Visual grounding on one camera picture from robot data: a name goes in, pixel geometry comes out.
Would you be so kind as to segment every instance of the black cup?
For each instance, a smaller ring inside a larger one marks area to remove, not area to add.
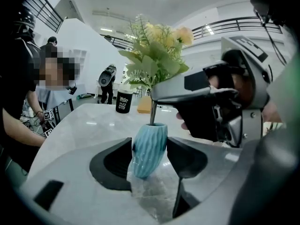
[[[119,113],[128,113],[130,111],[132,92],[118,91],[116,111]]]

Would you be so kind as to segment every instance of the vase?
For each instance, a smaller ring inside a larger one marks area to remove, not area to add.
[[[143,125],[132,147],[134,176],[146,178],[158,167],[165,153],[168,127],[163,123]]]

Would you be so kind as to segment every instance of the vase opening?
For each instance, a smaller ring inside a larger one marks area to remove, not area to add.
[[[153,126],[153,127],[162,127],[162,126],[165,126],[164,123],[160,123],[160,122],[153,123],[153,125],[150,125],[150,124],[148,123],[147,125],[148,125],[148,126]]]

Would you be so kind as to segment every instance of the black t-shirt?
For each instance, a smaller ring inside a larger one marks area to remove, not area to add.
[[[2,64],[2,105],[14,118],[19,119],[28,91],[35,91],[35,75],[39,66],[39,49],[21,39],[11,40],[8,61]]]

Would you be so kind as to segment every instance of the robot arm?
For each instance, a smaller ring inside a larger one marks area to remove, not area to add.
[[[268,55],[248,38],[223,37],[221,61],[155,85],[151,97],[158,104],[176,107],[193,137],[242,147],[262,136],[261,111],[269,100],[268,64]],[[232,73],[249,76],[252,81],[253,96],[246,108],[238,102]],[[210,86],[211,75],[218,75],[218,89]],[[223,108],[230,112],[224,114]]]

